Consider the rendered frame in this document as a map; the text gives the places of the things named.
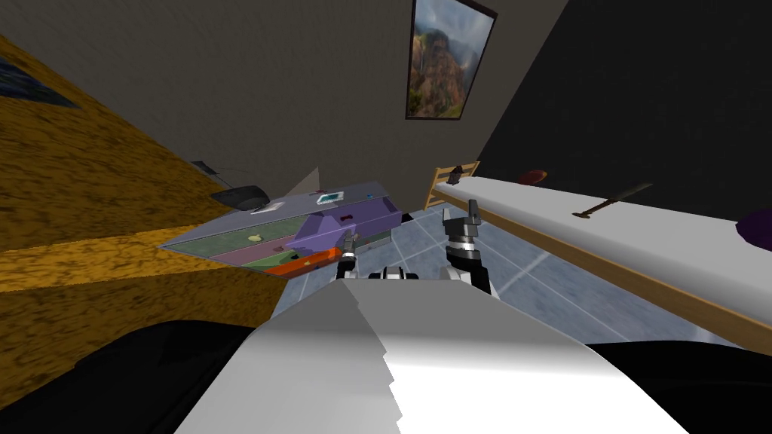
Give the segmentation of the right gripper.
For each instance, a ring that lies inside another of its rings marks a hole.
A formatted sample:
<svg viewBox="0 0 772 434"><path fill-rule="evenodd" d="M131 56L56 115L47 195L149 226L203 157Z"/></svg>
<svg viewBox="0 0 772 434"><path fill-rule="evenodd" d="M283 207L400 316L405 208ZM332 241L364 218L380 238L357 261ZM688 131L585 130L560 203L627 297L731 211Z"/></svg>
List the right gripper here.
<svg viewBox="0 0 772 434"><path fill-rule="evenodd" d="M473 243L473 239L479 236L479 226L482 224L482 220L479 218L477 200L468 200L467 212L468 216L443 219L445 235L450 242Z"/></svg>

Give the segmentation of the purple drawer front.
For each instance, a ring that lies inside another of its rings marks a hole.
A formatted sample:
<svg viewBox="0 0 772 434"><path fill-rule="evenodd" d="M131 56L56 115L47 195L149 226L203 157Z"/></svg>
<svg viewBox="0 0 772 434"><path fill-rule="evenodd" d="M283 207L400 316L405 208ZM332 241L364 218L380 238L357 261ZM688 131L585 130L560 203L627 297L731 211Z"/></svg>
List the purple drawer front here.
<svg viewBox="0 0 772 434"><path fill-rule="evenodd" d="M300 256L312 255L340 246L346 231L371 237L395 228L401 220L403 212L389 197L365 200L308 215L286 247Z"/></svg>

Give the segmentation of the orange drawer front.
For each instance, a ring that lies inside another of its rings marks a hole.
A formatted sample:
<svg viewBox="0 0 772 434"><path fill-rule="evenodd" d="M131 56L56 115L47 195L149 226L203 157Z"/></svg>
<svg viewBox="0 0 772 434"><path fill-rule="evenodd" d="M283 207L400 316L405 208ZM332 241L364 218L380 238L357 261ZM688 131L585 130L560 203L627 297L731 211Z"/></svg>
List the orange drawer front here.
<svg viewBox="0 0 772 434"><path fill-rule="evenodd" d="M277 267L269 268L265 270L265 273L290 280L322 267L326 267L331 263L338 261L341 256L342 251L339 248L328 249L292 260Z"/></svg>

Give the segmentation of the dresser with coloured drawers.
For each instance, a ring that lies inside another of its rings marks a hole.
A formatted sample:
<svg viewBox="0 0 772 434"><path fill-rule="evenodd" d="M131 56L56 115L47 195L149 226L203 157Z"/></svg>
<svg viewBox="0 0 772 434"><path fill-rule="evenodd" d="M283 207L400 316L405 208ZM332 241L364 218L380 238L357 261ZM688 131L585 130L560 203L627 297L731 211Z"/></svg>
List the dresser with coloured drawers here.
<svg viewBox="0 0 772 434"><path fill-rule="evenodd" d="M343 200L317 205L321 194L337 191L345 193ZM300 256L286 247L308 215L381 197L389 195L377 182L281 197L263 209L237 210L218 217L168 240L161 248L265 274L269 268L308 256ZM359 236L355 251L364 252L389 243L391 231Z"/></svg>

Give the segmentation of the black rounded bag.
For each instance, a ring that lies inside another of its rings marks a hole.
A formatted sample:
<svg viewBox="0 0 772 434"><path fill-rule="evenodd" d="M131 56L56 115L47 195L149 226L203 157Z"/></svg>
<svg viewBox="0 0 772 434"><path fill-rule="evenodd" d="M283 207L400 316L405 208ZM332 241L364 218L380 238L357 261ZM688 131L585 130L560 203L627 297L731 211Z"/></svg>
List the black rounded bag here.
<svg viewBox="0 0 772 434"><path fill-rule="evenodd" d="M269 196L256 185L230 188L212 193L211 197L216 202L238 211L263 209L271 202Z"/></svg>

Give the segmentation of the framed landscape picture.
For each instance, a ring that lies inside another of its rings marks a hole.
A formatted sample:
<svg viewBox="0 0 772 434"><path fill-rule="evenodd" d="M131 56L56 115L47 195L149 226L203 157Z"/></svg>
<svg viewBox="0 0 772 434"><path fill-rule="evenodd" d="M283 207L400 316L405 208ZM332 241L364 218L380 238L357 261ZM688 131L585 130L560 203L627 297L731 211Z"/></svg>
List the framed landscape picture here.
<svg viewBox="0 0 772 434"><path fill-rule="evenodd" d="M406 119L461 118L498 17L475 0L413 0Z"/></svg>

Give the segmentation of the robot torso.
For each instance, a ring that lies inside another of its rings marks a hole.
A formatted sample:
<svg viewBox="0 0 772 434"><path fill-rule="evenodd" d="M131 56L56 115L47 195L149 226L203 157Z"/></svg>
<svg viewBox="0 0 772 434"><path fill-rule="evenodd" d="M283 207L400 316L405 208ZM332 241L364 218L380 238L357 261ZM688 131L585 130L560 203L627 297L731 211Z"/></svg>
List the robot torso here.
<svg viewBox="0 0 772 434"><path fill-rule="evenodd" d="M460 280L332 281L238 347L175 434L688 434L581 342Z"/></svg>

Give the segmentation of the wooden bed with white mattress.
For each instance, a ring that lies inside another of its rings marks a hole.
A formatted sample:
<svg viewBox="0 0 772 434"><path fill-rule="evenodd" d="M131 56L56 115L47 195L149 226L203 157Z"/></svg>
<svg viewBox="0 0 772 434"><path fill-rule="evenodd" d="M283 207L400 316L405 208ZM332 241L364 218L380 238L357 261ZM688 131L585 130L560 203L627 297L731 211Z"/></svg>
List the wooden bed with white mattress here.
<svg viewBox="0 0 772 434"><path fill-rule="evenodd" d="M772 356L772 252L733 222L436 168L425 202L482 219L748 350Z"/></svg>

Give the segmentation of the dark purple cushion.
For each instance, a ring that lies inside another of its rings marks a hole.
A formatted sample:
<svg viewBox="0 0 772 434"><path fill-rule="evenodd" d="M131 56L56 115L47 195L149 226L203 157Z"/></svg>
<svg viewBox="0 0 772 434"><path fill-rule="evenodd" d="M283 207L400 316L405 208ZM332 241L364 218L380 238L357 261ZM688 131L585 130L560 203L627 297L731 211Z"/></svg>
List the dark purple cushion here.
<svg viewBox="0 0 772 434"><path fill-rule="evenodd" d="M735 228L748 244L772 252L772 208L751 212Z"/></svg>

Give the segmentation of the dark long-handled tool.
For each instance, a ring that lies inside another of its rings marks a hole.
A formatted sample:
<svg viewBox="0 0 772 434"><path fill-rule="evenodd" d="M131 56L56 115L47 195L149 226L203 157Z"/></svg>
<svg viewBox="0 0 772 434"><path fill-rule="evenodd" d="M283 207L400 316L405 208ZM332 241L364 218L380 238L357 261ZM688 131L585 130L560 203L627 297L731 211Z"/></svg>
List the dark long-handled tool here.
<svg viewBox="0 0 772 434"><path fill-rule="evenodd" d="M589 208L589 209L587 209L585 211L582 211L582 212L573 212L572 215L576 216L578 218L581 218L581 219L589 219L590 216L593 213L598 212L599 210L601 210L601 209L603 209L603 208L605 208L607 206L610 206L610 205L612 205L614 203L623 202L623 200L625 198L627 198L629 196L632 196L632 195L638 193L639 191L642 191L642 190L644 190L646 188L649 188L651 186L652 186L652 183L640 183L640 184L638 184L638 185L636 185L634 187L625 189L624 191L620 192L619 194L616 194L616 195L606 199L605 202L600 203L597 206L593 206L593 207L591 207L591 208Z"/></svg>

